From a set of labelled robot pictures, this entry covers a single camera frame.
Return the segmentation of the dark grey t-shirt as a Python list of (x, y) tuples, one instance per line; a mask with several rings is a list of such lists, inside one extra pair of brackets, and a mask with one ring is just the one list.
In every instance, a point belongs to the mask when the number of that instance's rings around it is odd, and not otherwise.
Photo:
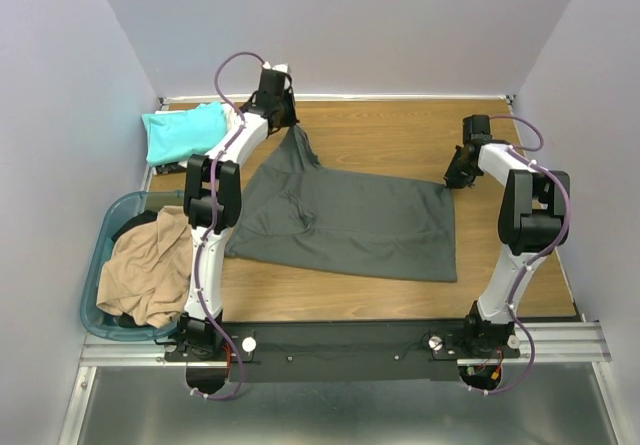
[(326, 168), (296, 126), (247, 184), (225, 253), (332, 273), (454, 283), (453, 198), (430, 181)]

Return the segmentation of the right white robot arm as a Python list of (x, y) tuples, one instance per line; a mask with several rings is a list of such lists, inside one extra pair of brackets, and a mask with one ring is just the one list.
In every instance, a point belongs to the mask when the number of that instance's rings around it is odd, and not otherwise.
[(509, 344), (520, 300), (539, 265), (568, 236), (570, 177), (529, 160), (516, 146), (491, 133), (492, 118), (462, 122), (462, 144), (444, 175), (449, 189), (472, 186), (490, 175), (503, 186), (497, 230), (501, 253), (484, 292), (464, 319), (453, 344), (480, 357)]

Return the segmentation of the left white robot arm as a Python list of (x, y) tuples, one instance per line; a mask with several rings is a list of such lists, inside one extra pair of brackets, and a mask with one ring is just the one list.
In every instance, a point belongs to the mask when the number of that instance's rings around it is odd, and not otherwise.
[(287, 64), (264, 64), (258, 89), (242, 106), (223, 106), (228, 131), (203, 155), (187, 160), (183, 210), (191, 227), (193, 265), (179, 334), (201, 360), (222, 345), (221, 280), (225, 246), (242, 209), (241, 168), (258, 145), (298, 123)]

